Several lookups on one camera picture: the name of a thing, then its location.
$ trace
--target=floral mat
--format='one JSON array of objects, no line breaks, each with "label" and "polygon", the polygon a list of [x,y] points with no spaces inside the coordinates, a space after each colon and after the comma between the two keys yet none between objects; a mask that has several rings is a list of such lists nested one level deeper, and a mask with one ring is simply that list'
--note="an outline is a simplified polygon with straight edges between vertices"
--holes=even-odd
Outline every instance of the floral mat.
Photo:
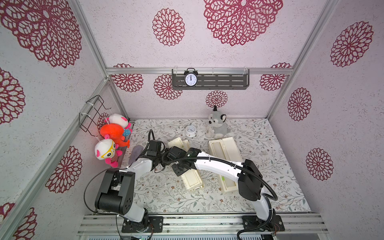
[{"label": "floral mat", "polygon": [[[145,146],[148,131],[153,129],[155,138],[165,144],[181,137],[188,139],[190,146],[208,151],[205,138],[207,120],[203,119],[162,119],[136,120],[131,135],[131,146],[127,149],[122,166],[128,163],[132,148]],[[267,119],[228,119],[231,129],[228,136],[236,141],[244,159],[252,160],[273,187],[278,200],[271,201],[277,212],[307,212],[310,207],[296,181]],[[197,127],[197,136],[184,135],[188,125]],[[158,165],[156,172],[162,169]],[[170,166],[160,173],[153,171],[140,177],[135,183],[134,201],[149,212],[254,212],[251,203],[237,192],[222,193],[215,173],[199,170],[205,187],[195,192],[187,191]]]}]

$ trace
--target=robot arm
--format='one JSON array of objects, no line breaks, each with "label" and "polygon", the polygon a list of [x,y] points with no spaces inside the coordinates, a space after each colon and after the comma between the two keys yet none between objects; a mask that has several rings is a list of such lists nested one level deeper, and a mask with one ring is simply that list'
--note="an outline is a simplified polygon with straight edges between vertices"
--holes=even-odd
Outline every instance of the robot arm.
[{"label": "robot arm", "polygon": [[[137,231],[145,231],[148,229],[149,216],[145,208],[133,202],[135,179],[150,172],[159,163],[163,167],[175,163],[172,168],[177,176],[193,168],[211,171],[237,182],[240,195],[251,201],[258,219],[267,222],[275,216],[274,211],[271,214],[272,208],[264,196],[265,187],[260,181],[262,175],[251,160],[246,159],[244,163],[230,162],[195,148],[190,148],[188,152],[185,152],[180,148],[172,147],[171,149],[164,149],[165,152],[163,153],[164,150],[160,151],[159,146],[161,144],[157,140],[149,141],[149,145],[153,145],[153,149],[148,149],[147,155],[139,158],[129,168],[106,171],[95,201],[97,209],[116,212],[130,221]],[[114,190],[113,187],[118,186],[118,184],[120,184],[120,190]]]}]

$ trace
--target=plush toy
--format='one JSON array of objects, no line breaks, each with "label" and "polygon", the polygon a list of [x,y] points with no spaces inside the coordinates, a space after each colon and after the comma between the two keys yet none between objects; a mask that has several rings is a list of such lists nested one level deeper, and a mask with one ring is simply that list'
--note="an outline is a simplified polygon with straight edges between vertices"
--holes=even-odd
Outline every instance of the plush toy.
[{"label": "plush toy", "polygon": [[122,151],[116,150],[119,145],[112,139],[103,139],[95,146],[95,155],[99,160],[105,160],[106,164],[111,167],[118,167],[118,156],[122,155]]},{"label": "plush toy", "polygon": [[121,147],[129,147],[129,140],[124,142],[125,137],[123,137],[123,133],[123,127],[116,123],[105,124],[100,128],[100,134],[105,139],[110,138]]},{"label": "plush toy", "polygon": [[217,107],[214,106],[213,112],[208,116],[208,132],[205,134],[206,138],[222,139],[227,134],[226,119],[227,116],[221,114],[221,112],[217,110]]},{"label": "plush toy", "polygon": [[128,120],[120,114],[114,113],[111,116],[109,116],[109,118],[105,119],[104,121],[106,123],[116,123],[116,124],[120,125],[122,128],[124,128],[124,133],[122,134],[124,137],[129,136],[129,134],[131,134],[131,132],[132,132],[132,129],[130,129],[131,123],[128,122]]}]

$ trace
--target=wallpaper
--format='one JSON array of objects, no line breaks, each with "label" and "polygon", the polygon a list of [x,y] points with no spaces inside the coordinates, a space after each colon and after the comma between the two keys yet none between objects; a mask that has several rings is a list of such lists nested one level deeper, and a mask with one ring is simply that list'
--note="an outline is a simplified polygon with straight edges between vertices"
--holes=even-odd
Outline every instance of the wallpaper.
[{"label": "wallpaper", "polygon": [[381,239],[384,4],[343,0],[270,119],[333,240]]},{"label": "wallpaper", "polygon": [[246,90],[174,90],[168,74],[112,75],[129,116],[134,119],[206,118],[214,105],[228,117],[264,117],[285,77],[251,75]]},{"label": "wallpaper", "polygon": [[[80,0],[110,67],[290,68],[321,1]],[[173,90],[168,74],[112,75],[130,117],[205,118],[217,105],[229,117],[263,118],[286,75],[251,75],[247,90]]]},{"label": "wallpaper", "polygon": [[80,0],[106,64],[293,63],[325,0]]},{"label": "wallpaper", "polygon": [[[66,1],[0,0],[0,45],[1,222],[102,75]],[[50,182],[50,189],[73,188],[84,171],[82,152],[69,149],[64,162],[77,170],[62,186]],[[31,207],[16,239],[33,236],[42,208]]]},{"label": "wallpaper", "polygon": [[[107,88],[101,97],[105,101],[104,106],[110,109],[101,107],[100,113],[120,114],[110,88]],[[97,125],[92,124],[90,132],[102,139],[98,134]],[[97,142],[89,133],[79,131],[38,197],[31,203],[28,215],[14,234],[15,240],[73,239],[83,216],[90,213],[83,203],[85,186],[94,175],[109,167],[94,155]],[[94,179],[87,188],[86,201],[91,209],[94,209],[94,200],[102,176],[101,174]],[[0,206],[0,224],[13,205],[14,202],[10,201]]]}]

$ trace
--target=gray plush dog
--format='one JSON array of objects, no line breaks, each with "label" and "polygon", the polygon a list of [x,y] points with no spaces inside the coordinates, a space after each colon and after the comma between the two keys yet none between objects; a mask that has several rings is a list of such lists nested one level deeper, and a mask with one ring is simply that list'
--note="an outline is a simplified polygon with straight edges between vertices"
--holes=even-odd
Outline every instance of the gray plush dog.
[{"label": "gray plush dog", "polygon": [[205,137],[222,139],[227,134],[227,124],[225,123],[226,119],[227,116],[225,114],[221,114],[221,112],[217,110],[217,107],[214,106],[213,112],[208,116],[208,132],[205,134]]}]

